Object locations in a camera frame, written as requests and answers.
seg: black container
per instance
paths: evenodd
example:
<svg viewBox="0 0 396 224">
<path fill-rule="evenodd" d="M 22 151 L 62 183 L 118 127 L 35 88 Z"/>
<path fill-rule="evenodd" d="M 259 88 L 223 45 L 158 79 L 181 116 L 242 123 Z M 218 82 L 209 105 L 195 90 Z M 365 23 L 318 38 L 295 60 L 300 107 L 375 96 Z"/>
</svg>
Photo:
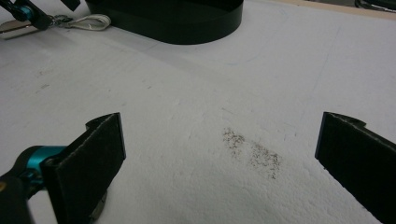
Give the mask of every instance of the black container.
<svg viewBox="0 0 396 224">
<path fill-rule="evenodd" d="M 86 0 L 112 25 L 162 42 L 202 44 L 229 35 L 242 20 L 244 0 Z"/>
</svg>

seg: black and teal device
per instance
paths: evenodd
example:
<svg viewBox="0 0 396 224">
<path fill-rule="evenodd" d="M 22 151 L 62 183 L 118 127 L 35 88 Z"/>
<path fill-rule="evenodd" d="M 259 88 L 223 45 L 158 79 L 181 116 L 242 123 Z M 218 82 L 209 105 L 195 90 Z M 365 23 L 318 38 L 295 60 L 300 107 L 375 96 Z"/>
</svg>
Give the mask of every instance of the black and teal device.
<svg viewBox="0 0 396 224">
<path fill-rule="evenodd" d="M 29 147 L 0 177 L 0 223 L 34 223 L 27 200 L 46 189 L 60 224 L 92 223 L 125 159 L 120 114 L 93 119 L 67 147 Z"/>
</svg>

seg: white surface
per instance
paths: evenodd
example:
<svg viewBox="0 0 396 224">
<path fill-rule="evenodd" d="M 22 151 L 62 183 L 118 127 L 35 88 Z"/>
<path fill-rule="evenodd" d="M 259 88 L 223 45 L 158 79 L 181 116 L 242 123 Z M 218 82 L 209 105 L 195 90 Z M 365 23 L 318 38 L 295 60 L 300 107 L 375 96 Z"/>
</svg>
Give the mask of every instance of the white surface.
<svg viewBox="0 0 396 224">
<path fill-rule="evenodd" d="M 314 153 L 323 111 L 396 141 L 395 52 L 395 21 L 267 1 L 197 46 L 114 27 L 0 41 L 0 173 L 121 112 L 127 160 L 98 223 L 378 223 Z M 55 223 L 46 192 L 30 205 Z"/>
</svg>

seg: teal cylindrical joint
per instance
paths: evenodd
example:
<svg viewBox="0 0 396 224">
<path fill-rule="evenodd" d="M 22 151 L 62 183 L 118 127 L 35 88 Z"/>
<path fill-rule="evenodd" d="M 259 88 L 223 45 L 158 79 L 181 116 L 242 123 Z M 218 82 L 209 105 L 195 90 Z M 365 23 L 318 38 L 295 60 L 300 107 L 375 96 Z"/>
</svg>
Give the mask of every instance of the teal cylindrical joint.
<svg viewBox="0 0 396 224">
<path fill-rule="evenodd" d="M 60 153 L 65 148 L 66 147 L 40 147 L 30 157 L 29 161 L 27 162 L 26 168 L 35 169 L 40 173 L 40 175 L 42 175 L 40 162 L 42 162 L 43 160 L 45 160 L 50 156 L 54 156 Z"/>
</svg>

